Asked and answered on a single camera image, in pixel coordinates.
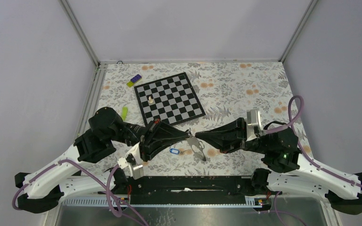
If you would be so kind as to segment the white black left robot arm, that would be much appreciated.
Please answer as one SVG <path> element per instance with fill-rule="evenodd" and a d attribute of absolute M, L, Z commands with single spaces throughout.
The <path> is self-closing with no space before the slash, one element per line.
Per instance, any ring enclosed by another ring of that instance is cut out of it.
<path fill-rule="evenodd" d="M 162 150 L 191 137 L 159 119 L 148 126 L 124 122 L 111 107 L 102 107 L 89 119 L 90 128 L 80 135 L 59 157 L 34 173 L 17 173 L 18 188 L 12 207 L 31 213 L 43 213 L 58 206 L 65 198 L 76 193 L 123 193 L 127 189 L 124 170 L 134 179 L 144 176 L 143 163 L 152 160 Z M 115 153 L 113 142 L 129 146 L 125 156 L 99 177 L 85 172 L 109 155 Z"/>

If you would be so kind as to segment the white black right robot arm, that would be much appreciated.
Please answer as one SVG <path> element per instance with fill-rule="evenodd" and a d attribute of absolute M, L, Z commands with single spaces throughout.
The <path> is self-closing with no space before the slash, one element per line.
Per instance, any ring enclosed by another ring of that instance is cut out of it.
<path fill-rule="evenodd" d="M 349 174 L 310 158 L 298 147 L 291 128 L 268 133 L 258 119 L 238 118 L 216 129 L 196 133 L 223 154 L 244 150 L 263 155 L 265 168 L 255 169 L 249 194 L 289 193 L 319 199 L 339 212 L 362 213 L 362 173 Z"/>

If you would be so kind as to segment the blue capped key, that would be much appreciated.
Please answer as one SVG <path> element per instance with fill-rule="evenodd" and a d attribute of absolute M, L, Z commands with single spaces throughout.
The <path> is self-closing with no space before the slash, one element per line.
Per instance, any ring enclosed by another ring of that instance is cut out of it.
<path fill-rule="evenodd" d="M 175 148 L 171 148 L 169 151 L 170 151 L 170 153 L 172 153 L 172 154 L 179 154 L 179 153 L 180 153 L 180 150 L 175 149 Z"/>

